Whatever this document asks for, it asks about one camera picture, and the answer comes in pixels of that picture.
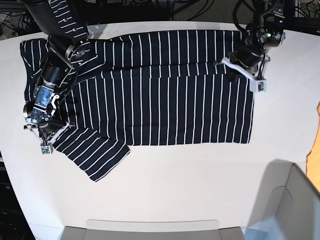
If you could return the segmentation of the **navy white striped T-shirt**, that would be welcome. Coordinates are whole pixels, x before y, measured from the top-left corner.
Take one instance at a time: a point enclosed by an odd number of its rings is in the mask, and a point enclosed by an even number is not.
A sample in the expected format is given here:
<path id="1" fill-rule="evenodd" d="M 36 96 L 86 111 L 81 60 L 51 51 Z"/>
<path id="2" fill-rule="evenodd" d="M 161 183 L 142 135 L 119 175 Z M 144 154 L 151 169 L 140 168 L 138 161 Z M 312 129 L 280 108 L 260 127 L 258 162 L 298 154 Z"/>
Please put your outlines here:
<path id="1" fill-rule="evenodd" d="M 246 35 L 229 30 L 171 30 L 85 44 L 64 82 L 54 115 L 71 123 L 53 141 L 92 181 L 130 146 L 247 144 L 254 95 L 245 77 L 228 80 L 215 65 Z"/>

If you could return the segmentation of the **orange cloth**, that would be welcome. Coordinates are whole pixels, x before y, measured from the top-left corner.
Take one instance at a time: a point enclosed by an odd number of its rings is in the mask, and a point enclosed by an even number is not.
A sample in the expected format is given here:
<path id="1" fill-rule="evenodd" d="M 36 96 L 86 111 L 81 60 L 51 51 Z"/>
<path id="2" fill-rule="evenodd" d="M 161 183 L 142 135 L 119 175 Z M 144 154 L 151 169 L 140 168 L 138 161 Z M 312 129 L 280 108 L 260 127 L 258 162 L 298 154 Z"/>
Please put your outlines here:
<path id="1" fill-rule="evenodd" d="M 310 153 L 306 160 L 306 176 L 315 188 L 320 191 L 320 127 Z"/>

